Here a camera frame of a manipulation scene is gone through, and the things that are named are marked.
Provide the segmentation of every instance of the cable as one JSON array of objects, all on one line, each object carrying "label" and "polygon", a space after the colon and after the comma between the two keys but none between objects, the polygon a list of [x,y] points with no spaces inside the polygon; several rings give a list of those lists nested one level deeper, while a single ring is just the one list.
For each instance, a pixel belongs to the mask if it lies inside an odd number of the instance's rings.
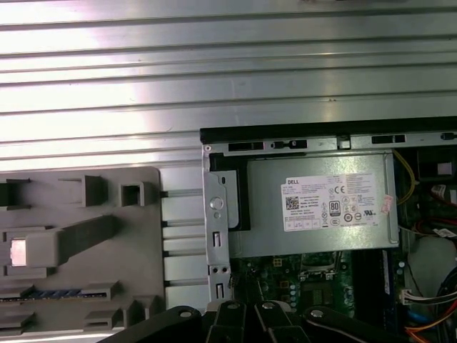
[{"label": "cable", "polygon": [[439,195],[437,195],[437,193],[435,193],[431,189],[430,189],[429,193],[430,193],[431,197],[434,198],[435,200],[437,200],[439,202],[442,202],[443,204],[446,204],[448,206],[457,208],[457,204],[454,204],[452,202],[448,202],[446,199],[440,197]]},{"label": "cable", "polygon": [[401,225],[398,225],[398,228],[400,230],[408,231],[408,232],[410,232],[412,234],[417,234],[418,236],[436,236],[435,234],[423,234],[422,232],[417,232],[417,231],[412,230],[412,229],[407,229],[405,227],[402,227]]},{"label": "cable", "polygon": [[[441,283],[437,297],[450,294],[457,290],[457,267],[451,270],[448,276]],[[436,307],[436,316],[443,316],[447,312],[446,305],[438,305]],[[436,326],[436,333],[438,343],[451,343],[456,342],[456,326],[452,318],[448,318],[446,321]]]},{"label": "cable", "polygon": [[429,341],[425,340],[424,338],[418,336],[417,334],[414,334],[413,332],[410,332],[408,330],[406,330],[406,333],[409,337],[411,337],[412,339],[414,339],[414,341],[418,342],[418,343],[429,343]]},{"label": "cable", "polygon": [[413,169],[411,168],[409,163],[403,158],[403,156],[401,156],[400,153],[396,150],[393,150],[393,154],[395,155],[397,160],[399,160],[400,163],[405,167],[406,171],[409,174],[410,180],[411,180],[411,185],[409,187],[408,192],[404,195],[404,197],[400,198],[397,201],[397,205],[401,205],[401,204],[404,204],[405,202],[407,202],[409,200],[409,198],[411,198],[411,196],[413,195],[414,189],[416,188],[416,177],[414,176]]},{"label": "cable", "polygon": [[432,319],[420,314],[420,313],[417,313],[417,312],[414,312],[412,310],[408,310],[407,311],[407,315],[408,315],[408,318],[412,321],[412,322],[415,322],[415,323],[418,323],[418,324],[428,324],[430,322],[432,322]]},{"label": "cable", "polygon": [[410,332],[420,332],[423,330],[430,329],[431,327],[434,327],[434,326],[440,324],[441,322],[444,322],[446,319],[448,319],[450,316],[452,316],[456,309],[457,309],[457,300],[452,304],[451,307],[449,307],[449,309],[444,314],[444,317],[442,317],[434,322],[431,322],[430,324],[423,325],[422,327],[405,327],[405,329]]},{"label": "cable", "polygon": [[422,234],[424,236],[440,236],[436,232],[433,233],[425,233],[424,230],[422,230],[423,225],[427,223],[429,227],[433,227],[435,229],[447,229],[447,230],[452,230],[452,229],[457,229],[457,220],[455,219],[446,219],[446,218],[436,218],[436,217],[430,217],[430,218],[425,218],[421,219],[418,222],[416,222],[413,226],[414,230],[413,232],[418,232],[419,234]]},{"label": "cable", "polygon": [[434,298],[417,297],[415,295],[412,295],[412,294],[406,292],[405,299],[407,299],[410,302],[414,302],[415,304],[437,305],[437,304],[444,304],[446,302],[452,302],[454,300],[457,300],[457,292],[443,295],[442,297],[434,297]]},{"label": "cable", "polygon": [[419,293],[419,295],[420,295],[421,297],[424,298],[424,295],[423,295],[421,289],[419,288],[419,285],[418,285],[418,283],[417,283],[417,281],[416,281],[416,278],[414,277],[413,270],[412,270],[412,268],[411,268],[411,265],[409,264],[409,261],[406,261],[406,266],[408,267],[409,274],[411,275],[411,279],[413,280],[413,283],[414,283],[414,286],[415,286],[416,289],[417,289],[417,292]]}]

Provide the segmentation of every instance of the motherboard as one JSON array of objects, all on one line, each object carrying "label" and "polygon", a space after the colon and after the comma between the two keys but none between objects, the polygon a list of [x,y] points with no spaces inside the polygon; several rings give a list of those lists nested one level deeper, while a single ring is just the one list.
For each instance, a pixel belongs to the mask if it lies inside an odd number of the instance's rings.
[{"label": "motherboard", "polygon": [[259,300],[286,302],[297,314],[327,306],[354,316],[350,252],[232,259],[231,267],[232,287],[257,288]]}]

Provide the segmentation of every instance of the red wire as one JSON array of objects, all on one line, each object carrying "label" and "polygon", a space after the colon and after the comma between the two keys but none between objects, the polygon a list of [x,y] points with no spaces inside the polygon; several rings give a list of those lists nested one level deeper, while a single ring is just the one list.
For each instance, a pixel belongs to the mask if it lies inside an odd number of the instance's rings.
[{"label": "red wire", "polygon": [[423,223],[423,219],[419,220],[418,222],[416,222],[414,224],[414,228],[416,229],[416,231],[421,233],[421,234],[423,233],[422,230],[421,230],[422,223]]},{"label": "red wire", "polygon": [[457,220],[455,220],[455,219],[430,217],[430,218],[427,218],[427,220],[434,220],[435,222],[443,222],[443,223],[457,225]]},{"label": "red wire", "polygon": [[449,206],[452,206],[452,207],[456,207],[457,208],[457,204],[453,204],[452,202],[448,202],[446,199],[438,196],[437,194],[433,193],[432,190],[430,190],[430,195],[432,198],[434,198],[435,200],[438,200],[439,202],[442,202],[446,205],[449,205]]},{"label": "red wire", "polygon": [[452,303],[451,307],[449,307],[449,309],[446,311],[446,313],[444,314],[443,317],[447,316],[451,312],[454,312],[456,309],[457,309],[457,300],[454,301],[454,303]]}]

